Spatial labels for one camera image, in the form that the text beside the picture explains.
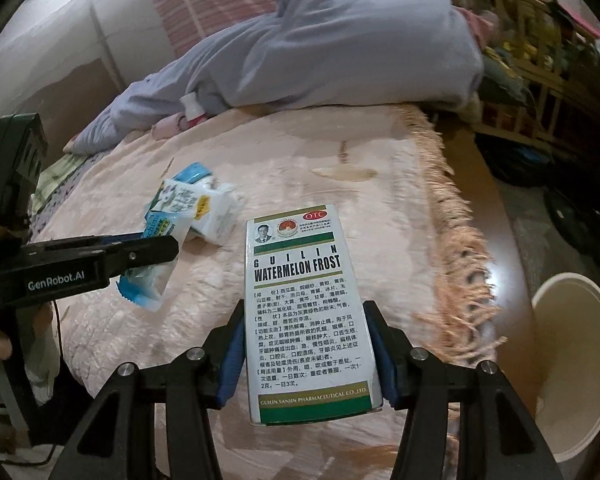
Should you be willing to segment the pink cloth pouch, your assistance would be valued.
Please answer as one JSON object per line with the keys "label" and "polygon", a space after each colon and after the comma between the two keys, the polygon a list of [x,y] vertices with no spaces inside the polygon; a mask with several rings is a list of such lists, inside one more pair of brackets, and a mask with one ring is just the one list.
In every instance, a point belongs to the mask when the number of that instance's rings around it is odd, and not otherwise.
{"label": "pink cloth pouch", "polygon": [[184,113],[174,114],[160,119],[150,129],[150,133],[155,140],[171,139],[174,136],[188,130],[192,122],[187,119]]}

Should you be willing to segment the pink fringed bed blanket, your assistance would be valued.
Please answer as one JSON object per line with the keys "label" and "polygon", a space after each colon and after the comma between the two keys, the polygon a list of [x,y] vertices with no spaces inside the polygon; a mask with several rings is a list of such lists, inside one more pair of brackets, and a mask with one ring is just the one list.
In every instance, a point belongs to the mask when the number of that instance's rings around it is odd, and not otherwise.
{"label": "pink fringed bed blanket", "polygon": [[168,181],[196,163],[242,208],[223,245],[183,245],[158,310],[116,285],[61,300],[68,369],[96,393],[125,361],[163,364],[203,341],[243,301],[264,390],[241,380],[211,416],[227,478],[388,478],[405,422],[392,408],[281,427],[254,424],[250,411],[272,411],[301,377],[360,372],[344,364],[356,341],[341,312],[348,278],[439,359],[494,356],[486,242],[442,150],[413,105],[231,110],[166,141],[131,134],[84,174],[43,240],[140,230],[151,200],[168,198]]}

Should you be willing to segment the white green medicine box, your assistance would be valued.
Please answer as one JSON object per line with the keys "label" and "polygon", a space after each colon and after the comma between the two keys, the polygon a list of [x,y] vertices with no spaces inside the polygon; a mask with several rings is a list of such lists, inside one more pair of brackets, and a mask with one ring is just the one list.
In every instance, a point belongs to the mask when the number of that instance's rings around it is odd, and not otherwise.
{"label": "white green medicine box", "polygon": [[244,278],[254,424],[324,422],[381,407],[370,331],[335,206],[248,220]]}

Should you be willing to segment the grey blue quilt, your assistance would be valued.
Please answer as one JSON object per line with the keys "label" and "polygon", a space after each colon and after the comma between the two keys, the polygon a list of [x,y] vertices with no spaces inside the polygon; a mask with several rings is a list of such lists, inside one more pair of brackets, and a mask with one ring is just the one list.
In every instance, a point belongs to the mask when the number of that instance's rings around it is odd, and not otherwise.
{"label": "grey blue quilt", "polygon": [[451,0],[276,0],[133,82],[68,143],[110,150],[178,113],[194,94],[209,116],[262,105],[429,102],[459,110],[483,76],[478,41]]}

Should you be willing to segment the blue torn wrapper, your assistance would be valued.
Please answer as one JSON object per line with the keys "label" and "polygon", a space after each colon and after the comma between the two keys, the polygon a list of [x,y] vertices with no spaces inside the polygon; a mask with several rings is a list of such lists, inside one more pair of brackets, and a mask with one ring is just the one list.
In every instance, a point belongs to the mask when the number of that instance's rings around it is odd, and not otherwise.
{"label": "blue torn wrapper", "polygon": [[118,291],[122,297],[151,312],[156,312],[161,308],[166,284],[178,262],[178,253],[192,225],[192,220],[193,211],[191,210],[181,212],[149,211],[146,214],[143,238],[172,236],[178,243],[178,248],[170,261],[126,271],[118,281]]}

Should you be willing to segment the white pink small bottle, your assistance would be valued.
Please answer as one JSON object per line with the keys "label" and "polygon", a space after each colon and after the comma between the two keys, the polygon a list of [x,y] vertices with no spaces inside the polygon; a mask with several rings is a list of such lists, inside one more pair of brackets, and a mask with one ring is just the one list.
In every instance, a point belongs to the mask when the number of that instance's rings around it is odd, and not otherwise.
{"label": "white pink small bottle", "polygon": [[206,111],[200,105],[196,92],[187,93],[181,97],[180,101],[184,108],[186,120],[190,124],[198,124],[198,122],[206,119]]}

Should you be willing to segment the blue crumpled wrapper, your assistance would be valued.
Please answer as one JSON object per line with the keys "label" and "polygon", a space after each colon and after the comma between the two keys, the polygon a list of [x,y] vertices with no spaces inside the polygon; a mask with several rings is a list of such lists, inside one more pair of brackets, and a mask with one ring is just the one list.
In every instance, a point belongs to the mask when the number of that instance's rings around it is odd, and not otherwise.
{"label": "blue crumpled wrapper", "polygon": [[172,177],[172,180],[187,184],[195,184],[196,182],[212,176],[212,172],[200,162],[190,164],[178,174]]}

